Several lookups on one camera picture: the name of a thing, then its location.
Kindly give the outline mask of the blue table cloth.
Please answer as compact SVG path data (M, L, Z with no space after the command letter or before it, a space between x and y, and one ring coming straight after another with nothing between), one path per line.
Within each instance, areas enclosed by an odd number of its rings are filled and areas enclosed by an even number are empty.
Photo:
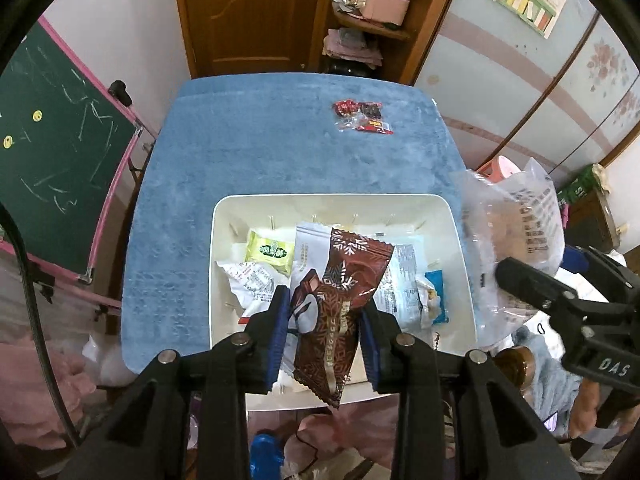
M337 129L337 101L380 102L393 134ZM435 102L392 82L313 73L186 82L134 208L122 291L122 356L141 372L165 349L209 346L210 232L229 195L404 193L461 210L464 165Z

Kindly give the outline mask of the large white blue bag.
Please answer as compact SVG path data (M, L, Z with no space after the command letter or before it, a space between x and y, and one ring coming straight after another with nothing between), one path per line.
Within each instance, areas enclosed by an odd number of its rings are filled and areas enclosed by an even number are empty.
M291 292L310 270L322 277L329 259L330 234L331 228L319 223L302 222L296 226ZM394 252L373 300L378 310L391 313L405 332L420 330L422 304L416 278L427 270L425 237L376 234L374 238L393 245Z

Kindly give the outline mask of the pink plastic stool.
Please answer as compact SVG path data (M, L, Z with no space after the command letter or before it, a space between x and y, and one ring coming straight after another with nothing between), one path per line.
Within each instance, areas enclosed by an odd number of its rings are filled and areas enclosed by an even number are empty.
M497 155L476 170L478 174L489 182L498 183L521 172L521 168L506 156Z

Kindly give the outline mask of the folded pink cloths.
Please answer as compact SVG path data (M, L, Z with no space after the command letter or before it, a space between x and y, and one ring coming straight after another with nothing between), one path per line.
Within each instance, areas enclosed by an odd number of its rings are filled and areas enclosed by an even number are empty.
M323 39L322 54L329 58L358 62L371 67L383 65L378 43L364 36L361 30L353 28L330 28Z

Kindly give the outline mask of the green bag on floor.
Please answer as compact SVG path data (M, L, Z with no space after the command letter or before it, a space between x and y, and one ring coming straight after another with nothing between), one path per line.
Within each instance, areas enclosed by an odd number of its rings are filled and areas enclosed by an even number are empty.
M556 196L560 206L573 205L593 190L605 194L611 192L606 169L596 162L582 168L569 184L556 193Z

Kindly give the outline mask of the red candy clear bag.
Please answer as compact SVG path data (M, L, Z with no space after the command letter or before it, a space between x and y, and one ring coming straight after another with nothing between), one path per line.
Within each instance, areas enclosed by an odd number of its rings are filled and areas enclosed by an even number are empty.
M333 110L338 130L356 130L384 136L394 133L383 117L383 104L380 102L341 100L333 104Z

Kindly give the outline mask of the brown wooden door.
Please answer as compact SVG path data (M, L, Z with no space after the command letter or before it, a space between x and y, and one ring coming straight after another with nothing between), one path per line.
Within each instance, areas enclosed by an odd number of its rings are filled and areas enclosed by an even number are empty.
M306 72L319 0L177 0L191 76Z

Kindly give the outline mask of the white plastic tray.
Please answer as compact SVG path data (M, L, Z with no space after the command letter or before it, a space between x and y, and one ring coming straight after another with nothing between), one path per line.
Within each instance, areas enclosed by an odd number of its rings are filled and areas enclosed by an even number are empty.
M274 240L295 238L300 222L316 222L367 236L417 235L424 238L424 259L444 274L449 321L438 324L437 349L463 356L476 346L472 296L454 215L446 200L434 194L293 194L231 195L215 206L209 251L209 341L242 330L243 313L232 294L221 261L244 259L251 230Z

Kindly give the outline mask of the dark red brown snack packet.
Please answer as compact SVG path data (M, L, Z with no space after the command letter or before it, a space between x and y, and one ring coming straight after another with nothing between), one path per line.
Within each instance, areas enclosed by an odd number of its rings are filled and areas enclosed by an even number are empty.
M359 340L361 310L382 282L394 246L335 226L296 226L288 329L293 377L338 408Z

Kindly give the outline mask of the clear bag brown cakes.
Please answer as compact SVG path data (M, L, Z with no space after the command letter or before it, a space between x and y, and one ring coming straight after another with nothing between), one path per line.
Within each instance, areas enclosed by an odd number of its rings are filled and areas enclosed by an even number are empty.
M461 200L477 344L490 348L535 313L499 288L497 264L513 257L553 276L565 248L560 207L551 178L535 159L498 183L469 169L452 180Z

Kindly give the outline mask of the white red-striped snack bag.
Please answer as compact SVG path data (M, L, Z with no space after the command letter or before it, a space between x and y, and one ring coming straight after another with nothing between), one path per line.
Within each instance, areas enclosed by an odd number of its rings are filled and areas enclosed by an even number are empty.
M217 261L216 265L228 278L239 325L246 325L254 314L266 312L277 287L290 284L287 276L268 263Z

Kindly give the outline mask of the wooden corner shelf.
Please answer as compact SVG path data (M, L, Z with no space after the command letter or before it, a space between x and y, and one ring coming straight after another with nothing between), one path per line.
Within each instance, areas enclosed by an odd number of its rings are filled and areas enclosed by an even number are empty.
M317 0L307 70L318 72L333 25L358 29L378 42L381 78L414 84L452 0Z

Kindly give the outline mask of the green chalkboard pink frame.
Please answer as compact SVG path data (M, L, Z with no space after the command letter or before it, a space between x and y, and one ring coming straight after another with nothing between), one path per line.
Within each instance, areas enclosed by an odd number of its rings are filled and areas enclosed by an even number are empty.
M91 282L140 130L49 22L36 21L1 75L1 201L29 255Z

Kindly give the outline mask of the green pastry packet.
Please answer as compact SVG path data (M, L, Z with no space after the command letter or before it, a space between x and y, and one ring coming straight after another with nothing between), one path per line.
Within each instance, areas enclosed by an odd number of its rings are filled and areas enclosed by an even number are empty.
M293 243L263 236L254 230L248 233L244 261L265 263L279 273L292 272L295 247Z

